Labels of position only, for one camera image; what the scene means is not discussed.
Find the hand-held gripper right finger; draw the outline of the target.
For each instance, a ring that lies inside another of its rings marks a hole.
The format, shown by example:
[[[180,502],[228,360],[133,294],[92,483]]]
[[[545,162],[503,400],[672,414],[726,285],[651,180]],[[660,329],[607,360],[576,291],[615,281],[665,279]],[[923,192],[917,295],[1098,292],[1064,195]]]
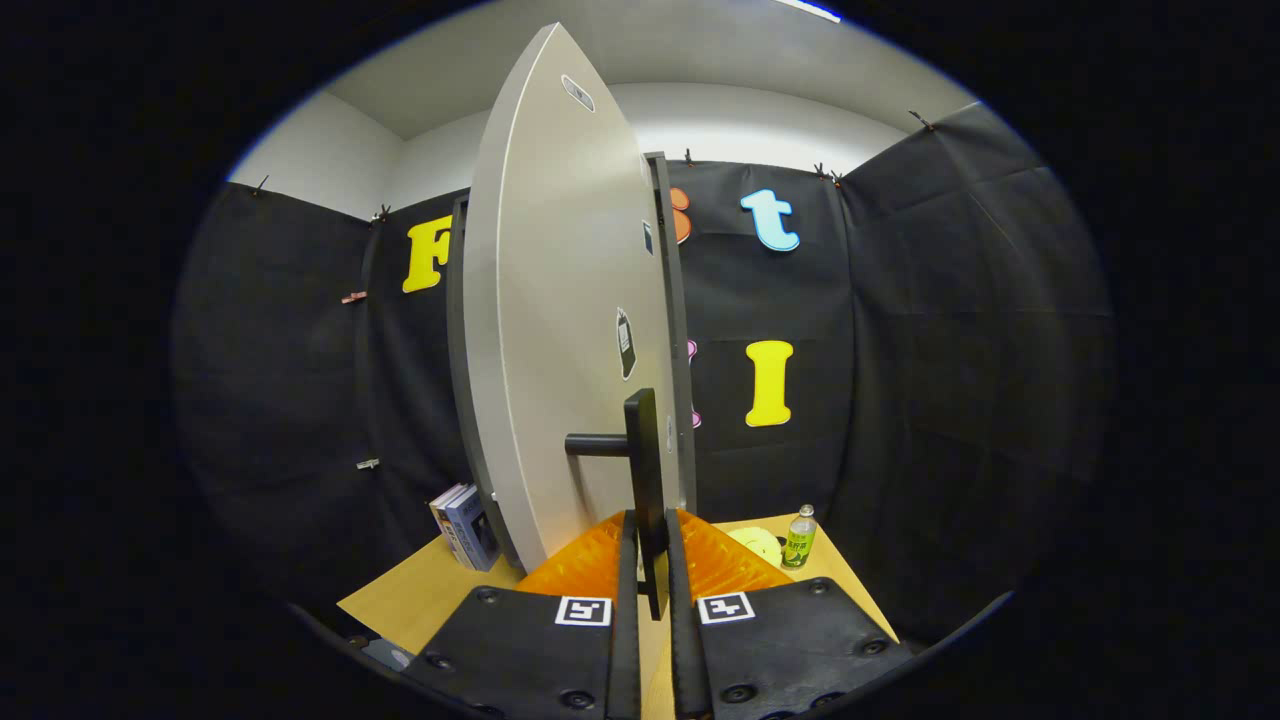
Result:
[[[913,661],[836,579],[698,592],[692,537],[666,511],[678,719],[790,719],[873,692]]]

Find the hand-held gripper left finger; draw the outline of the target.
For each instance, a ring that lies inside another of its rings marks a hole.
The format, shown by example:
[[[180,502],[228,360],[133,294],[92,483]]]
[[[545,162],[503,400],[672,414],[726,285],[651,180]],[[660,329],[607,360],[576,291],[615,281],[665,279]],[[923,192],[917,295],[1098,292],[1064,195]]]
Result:
[[[481,719],[641,715],[635,512],[609,524],[614,594],[477,585],[401,675]]]

